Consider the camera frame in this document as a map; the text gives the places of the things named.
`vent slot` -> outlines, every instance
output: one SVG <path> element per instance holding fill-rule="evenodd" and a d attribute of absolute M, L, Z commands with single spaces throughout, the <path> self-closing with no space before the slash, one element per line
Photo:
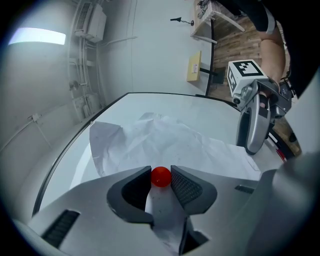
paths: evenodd
<path fill-rule="evenodd" d="M 58 248 L 80 213 L 72 210 L 65 210 L 43 234 L 42 238 L 53 247 Z"/>

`pipe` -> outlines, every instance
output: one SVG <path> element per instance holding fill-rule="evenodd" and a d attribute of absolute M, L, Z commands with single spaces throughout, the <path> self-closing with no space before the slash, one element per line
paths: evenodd
<path fill-rule="evenodd" d="M 87 62 L 88 62 L 88 51 L 87 51 L 87 49 L 85 49 L 85 55 L 84 55 L 84 65 L 85 65 L 85 72 L 86 72 L 86 76 L 87 76 L 87 78 L 88 78 L 88 85 L 89 85 L 89 88 L 90 88 L 90 90 L 91 90 L 91 92 L 93 93 L 94 91 L 92 90 L 92 87 L 91 87 L 91 83 L 90 83 L 90 77 L 89 77 L 89 72 L 88 72 L 88 64 L 87 64 Z"/>
<path fill-rule="evenodd" d="M 81 77 L 81 84 L 84 83 L 84 77 L 83 77 L 83 74 L 82 74 L 82 68 L 81 68 L 81 65 L 82 65 L 82 57 L 81 57 L 81 45 L 82 45 L 82 38 L 80 37 L 79 38 L 79 70 L 80 70 L 80 77 Z"/>
<path fill-rule="evenodd" d="M 84 83 L 87 85 L 88 84 L 88 80 L 87 80 L 87 74 L 86 74 L 86 61 L 85 61 L 85 44 L 86 44 L 86 40 L 83 39 L 82 41 L 82 49 L 81 49 L 81 63 L 82 63 L 82 69 L 83 69 L 83 77 L 84 77 Z"/>
<path fill-rule="evenodd" d="M 47 140 L 44 132 L 41 130 L 41 128 L 40 128 L 40 126 L 39 126 L 39 124 L 38 124 L 37 121 L 35 121 L 35 125 L 36 125 L 36 127 L 38 127 L 39 132 L 41 133 L 41 135 L 42 135 L 42 137 L 44 138 L 45 142 L 48 144 L 49 148 L 52 149 L 52 146 L 51 146 L 50 142 Z"/>
<path fill-rule="evenodd" d="M 100 101 L 100 105 L 101 105 L 101 107 L 103 107 L 104 106 L 104 104 L 103 104 L 103 102 L 102 102 L 102 100 L 101 100 L 101 91 L 100 91 L 100 87 L 101 87 L 101 80 L 100 80 L 100 71 L 99 71 L 99 68 L 100 68 L 100 66 L 99 66 L 99 56 L 98 56 L 98 50 L 99 50 L 99 48 L 98 48 L 98 44 L 96 45 L 96 55 L 95 55 L 95 68 L 96 68 L 96 78 L 97 78 L 97 82 L 98 82 L 98 92 L 99 92 L 99 101 Z"/>
<path fill-rule="evenodd" d="M 90 109 L 90 107 L 89 107 L 89 103 L 88 103 L 88 99 L 87 99 L 87 94 L 86 94 L 86 92 L 85 92 L 85 87 L 82 87 L 82 89 L 83 89 L 83 93 L 84 93 L 84 101 L 85 101 L 85 104 L 88 106 L 89 115 L 91 116 L 91 115 L 92 115 L 92 111 L 91 111 L 91 109 Z"/>
<path fill-rule="evenodd" d="M 91 44 L 91 43 L 89 43 L 89 42 L 86 42 L 86 44 L 87 44 L 88 46 L 91 46 L 91 47 L 96 47 L 95 44 Z"/>
<path fill-rule="evenodd" d="M 25 125 L 23 125 L 19 130 L 17 130 L 7 141 L 6 143 L 4 143 L 4 145 L 1 147 L 0 149 L 0 152 L 2 150 L 4 150 L 8 145 L 9 143 L 19 134 L 21 133 L 28 125 L 30 125 L 31 123 L 33 122 L 33 120 L 27 122 Z"/>
<path fill-rule="evenodd" d="M 78 67 L 77 62 L 70 60 L 69 63 L 74 63 L 74 64 L 75 64 L 75 66 L 76 66 L 76 73 L 78 74 L 79 80 L 81 80 L 80 73 L 79 73 L 79 67 Z"/>
<path fill-rule="evenodd" d="M 107 46 L 107 45 L 109 45 L 109 44 L 113 44 L 113 43 L 116 43 L 116 42 L 125 41 L 125 40 L 128 40 L 128 39 L 135 39 L 135 38 L 138 38 L 138 37 L 137 37 L 137 36 L 131 36 L 131 37 L 127 37 L 127 38 L 112 40 L 112 41 L 110 41 L 110 42 L 101 44 L 100 46 L 104 47 L 104 46 Z"/>
<path fill-rule="evenodd" d="M 70 26 L 69 35 L 68 35 L 68 47 L 67 47 L 67 50 L 66 50 L 66 60 L 67 60 L 66 69 L 67 69 L 67 76 L 68 76 L 69 80 L 70 80 L 70 64 L 69 64 L 69 60 L 70 60 L 71 37 L 72 37 L 72 33 L 74 31 L 75 21 L 76 21 L 76 17 L 77 17 L 77 13 L 78 13 L 80 4 L 81 4 L 81 0 L 79 0 L 78 4 L 76 6 L 76 9 L 75 9 L 75 12 L 74 12 L 74 15 L 73 15 L 73 18 L 72 18 L 71 26 Z"/>
<path fill-rule="evenodd" d="M 76 105 L 76 103 L 75 103 L 75 101 L 74 101 L 74 100 L 72 101 L 72 104 L 73 104 L 73 107 L 74 107 L 74 110 L 75 110 L 76 116 L 78 117 L 79 122 L 81 122 L 82 117 L 80 116 L 80 113 L 79 113 L 79 111 L 78 111 L 78 109 L 77 109 L 77 105 Z"/>

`wall-mounted air conditioner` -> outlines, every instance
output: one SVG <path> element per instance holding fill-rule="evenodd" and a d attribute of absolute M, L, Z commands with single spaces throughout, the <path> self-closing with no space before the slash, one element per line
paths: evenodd
<path fill-rule="evenodd" d="M 85 2 L 76 23 L 75 35 L 97 43 L 104 38 L 106 20 L 107 16 L 99 4 L 93 6 L 91 2 Z"/>

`white cube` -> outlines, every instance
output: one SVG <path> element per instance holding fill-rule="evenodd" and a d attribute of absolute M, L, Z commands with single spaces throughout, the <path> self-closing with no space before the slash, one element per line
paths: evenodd
<path fill-rule="evenodd" d="M 234 94 L 241 94 L 242 88 L 255 79 L 268 78 L 253 59 L 229 61 L 226 77 L 232 97 Z"/>

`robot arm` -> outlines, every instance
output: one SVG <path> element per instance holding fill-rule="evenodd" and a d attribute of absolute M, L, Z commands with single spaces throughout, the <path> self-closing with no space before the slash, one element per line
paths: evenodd
<path fill-rule="evenodd" d="M 263 73 L 254 60 L 229 62 L 227 79 L 232 101 L 241 111 L 236 145 L 244 147 L 249 155 L 254 155 L 268 137 L 270 125 L 291 108 L 291 92 L 283 87 L 279 93 L 277 84 Z M 265 108 L 260 106 L 260 90 L 271 93 Z"/>

